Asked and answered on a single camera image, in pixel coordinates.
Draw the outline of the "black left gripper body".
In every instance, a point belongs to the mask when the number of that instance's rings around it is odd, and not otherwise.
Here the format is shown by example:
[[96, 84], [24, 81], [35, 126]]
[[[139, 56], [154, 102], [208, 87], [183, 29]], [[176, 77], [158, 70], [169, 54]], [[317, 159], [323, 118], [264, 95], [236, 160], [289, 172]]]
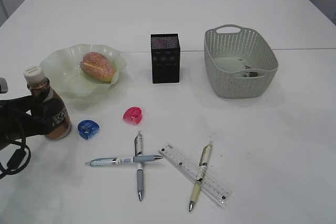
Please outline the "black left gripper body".
[[1, 151], [10, 144], [26, 145], [20, 117], [24, 113], [24, 99], [1, 100]]

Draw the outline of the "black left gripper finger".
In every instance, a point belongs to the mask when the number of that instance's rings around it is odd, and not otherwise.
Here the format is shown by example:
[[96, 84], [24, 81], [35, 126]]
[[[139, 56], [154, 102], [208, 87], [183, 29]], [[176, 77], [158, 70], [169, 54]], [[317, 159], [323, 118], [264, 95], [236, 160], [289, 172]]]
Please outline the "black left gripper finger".
[[13, 111], [47, 111], [50, 104], [45, 101], [47, 93], [40, 93], [38, 95], [28, 95], [10, 100], [10, 110]]
[[51, 133], [51, 119], [25, 114], [22, 117], [22, 127], [26, 137], [48, 135]]

